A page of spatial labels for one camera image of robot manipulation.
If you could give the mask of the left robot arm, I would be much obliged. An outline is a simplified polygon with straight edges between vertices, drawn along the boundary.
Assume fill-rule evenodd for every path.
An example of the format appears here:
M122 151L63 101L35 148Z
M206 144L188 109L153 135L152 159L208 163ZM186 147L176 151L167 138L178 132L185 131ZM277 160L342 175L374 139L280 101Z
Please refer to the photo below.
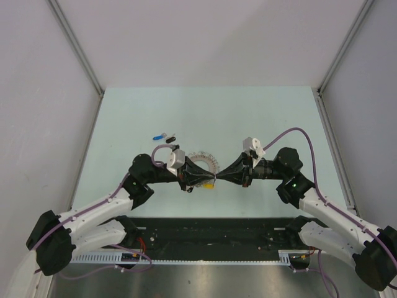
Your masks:
M113 193L61 214L44 212L26 246L35 252L37 270L45 276L59 273L74 257L103 246L130 248L137 241L137 228L127 213L153 195L150 184L177 183L183 191L190 191L215 176L180 150L171 153L167 163L140 154Z

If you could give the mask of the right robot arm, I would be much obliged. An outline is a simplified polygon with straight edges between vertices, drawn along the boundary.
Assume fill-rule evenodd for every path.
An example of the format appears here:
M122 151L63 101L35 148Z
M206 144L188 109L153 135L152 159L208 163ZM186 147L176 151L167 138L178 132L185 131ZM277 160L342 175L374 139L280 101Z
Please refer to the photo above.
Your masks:
M396 229L380 228L342 210L301 173L302 166L293 148L280 149L272 161L243 152L216 177L243 187L254 179L280 180L276 191L282 202L325 224L322 228L310 219L296 219L298 226L286 233L291 248L313 246L352 266L372 289L381 292L390 287L396 277Z

